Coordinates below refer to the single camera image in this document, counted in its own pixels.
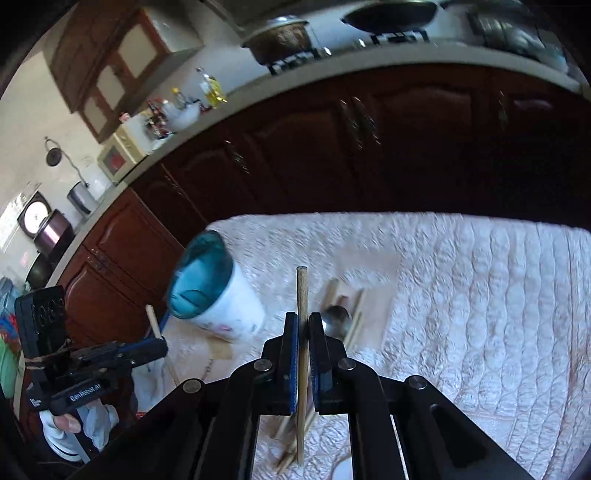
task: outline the bottle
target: bottle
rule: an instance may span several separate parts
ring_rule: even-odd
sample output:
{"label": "bottle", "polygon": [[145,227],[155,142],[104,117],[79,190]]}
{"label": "bottle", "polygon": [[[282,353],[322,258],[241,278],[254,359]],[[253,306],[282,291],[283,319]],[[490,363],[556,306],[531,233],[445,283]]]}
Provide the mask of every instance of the bottle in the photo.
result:
{"label": "bottle", "polygon": [[10,278],[0,278],[0,315],[14,315],[14,302],[20,296],[21,293]]}
{"label": "bottle", "polygon": [[187,100],[184,93],[176,87],[172,88],[172,93],[174,95],[174,106],[179,110],[185,110],[189,105],[189,100]]}
{"label": "bottle", "polygon": [[210,77],[205,71],[199,67],[196,69],[202,77],[200,82],[201,89],[205,94],[205,98],[214,108],[217,108],[221,103],[227,103],[228,100],[222,92],[222,87],[219,82],[214,78]]}
{"label": "bottle", "polygon": [[156,117],[160,121],[160,123],[166,124],[166,115],[164,115],[164,112],[160,108],[158,108],[153,101],[146,101],[148,106],[150,107],[150,110],[152,111],[152,115]]}

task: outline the white wall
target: white wall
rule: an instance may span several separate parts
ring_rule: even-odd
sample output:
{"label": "white wall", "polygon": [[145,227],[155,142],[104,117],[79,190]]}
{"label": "white wall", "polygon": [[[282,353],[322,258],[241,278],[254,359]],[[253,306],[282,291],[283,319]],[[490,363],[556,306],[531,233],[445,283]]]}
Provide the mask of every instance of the white wall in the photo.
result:
{"label": "white wall", "polygon": [[[0,213],[28,183],[39,182],[50,206],[76,225],[80,215],[66,195],[79,179],[65,158],[57,167],[46,165],[45,136],[56,140],[79,168],[89,161],[85,157],[100,152],[80,116],[68,110],[38,53],[20,66],[0,99]],[[16,228],[6,251],[0,251],[0,276],[9,267],[24,280],[36,256],[32,240]]]}
{"label": "white wall", "polygon": [[[203,99],[194,69],[203,67],[214,76],[226,93],[268,74],[265,66],[259,65],[248,48],[241,48],[240,38],[221,18],[201,2],[184,0],[189,20],[203,40],[205,46],[185,65],[178,69],[154,92],[153,96],[171,99],[170,88],[179,87],[185,94]],[[357,2],[341,7],[326,9],[302,15],[309,22],[307,27],[316,47],[327,47],[331,51],[346,48],[354,40],[369,41],[369,34],[341,22],[349,11],[366,2]],[[434,21],[426,28],[433,41],[468,40],[473,35],[462,11],[453,8],[439,9]]]}

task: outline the white plate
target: white plate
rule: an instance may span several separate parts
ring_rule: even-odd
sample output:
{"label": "white plate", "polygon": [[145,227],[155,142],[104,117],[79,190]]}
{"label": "white plate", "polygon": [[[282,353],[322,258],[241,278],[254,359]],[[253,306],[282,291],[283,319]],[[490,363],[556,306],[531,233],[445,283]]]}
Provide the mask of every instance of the white plate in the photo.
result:
{"label": "white plate", "polygon": [[333,470],[332,480],[353,480],[353,461],[347,457],[337,464]]}

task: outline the cooking pot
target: cooking pot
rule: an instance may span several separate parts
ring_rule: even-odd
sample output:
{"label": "cooking pot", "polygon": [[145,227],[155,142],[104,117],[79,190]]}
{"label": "cooking pot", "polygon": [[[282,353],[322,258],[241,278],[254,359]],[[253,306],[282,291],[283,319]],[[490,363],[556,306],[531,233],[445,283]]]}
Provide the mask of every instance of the cooking pot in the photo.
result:
{"label": "cooking pot", "polygon": [[431,23],[437,4],[427,0],[391,0],[364,5],[341,22],[374,35],[420,30]]}
{"label": "cooking pot", "polygon": [[45,288],[47,282],[51,278],[51,274],[53,273],[53,266],[49,263],[49,260],[46,258],[45,255],[39,255],[29,273],[27,274],[27,283],[31,286],[33,290],[38,290],[40,288]]}
{"label": "cooking pot", "polygon": [[312,42],[306,31],[308,22],[294,15],[267,21],[250,33],[242,48],[250,48],[255,60],[270,65],[297,53],[310,51]]}
{"label": "cooking pot", "polygon": [[34,243],[50,263],[56,264],[74,240],[74,229],[59,210],[53,210],[41,223]]}

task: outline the gas stove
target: gas stove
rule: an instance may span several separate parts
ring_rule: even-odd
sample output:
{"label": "gas stove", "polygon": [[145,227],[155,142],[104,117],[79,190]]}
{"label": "gas stove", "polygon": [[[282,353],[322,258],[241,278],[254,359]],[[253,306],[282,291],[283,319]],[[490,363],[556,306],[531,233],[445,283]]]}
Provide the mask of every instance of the gas stove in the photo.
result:
{"label": "gas stove", "polygon": [[383,35],[370,35],[364,39],[357,39],[353,44],[346,48],[340,48],[338,51],[331,52],[328,48],[312,48],[309,51],[301,52],[284,60],[279,60],[267,65],[271,75],[279,75],[282,72],[296,69],[302,65],[312,63],[331,57],[336,54],[347,53],[353,50],[361,50],[363,48],[380,47],[404,43],[428,43],[429,36],[424,30],[414,30],[410,32],[388,33]]}

